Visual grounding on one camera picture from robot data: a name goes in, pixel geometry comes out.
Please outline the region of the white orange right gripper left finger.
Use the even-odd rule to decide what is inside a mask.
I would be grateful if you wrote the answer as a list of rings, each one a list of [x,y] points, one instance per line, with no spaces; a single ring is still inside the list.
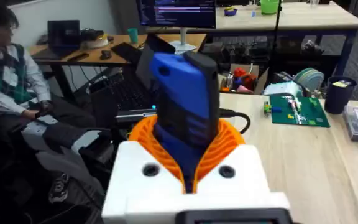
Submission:
[[[174,223],[183,172],[153,135],[156,115],[120,143],[101,212],[105,223]]]

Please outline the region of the white orange right gripper right finger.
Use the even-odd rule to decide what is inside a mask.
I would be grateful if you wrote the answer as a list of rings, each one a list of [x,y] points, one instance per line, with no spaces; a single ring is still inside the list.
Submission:
[[[220,119],[218,135],[198,163],[194,194],[267,195],[267,177],[257,148],[246,144],[239,131]]]

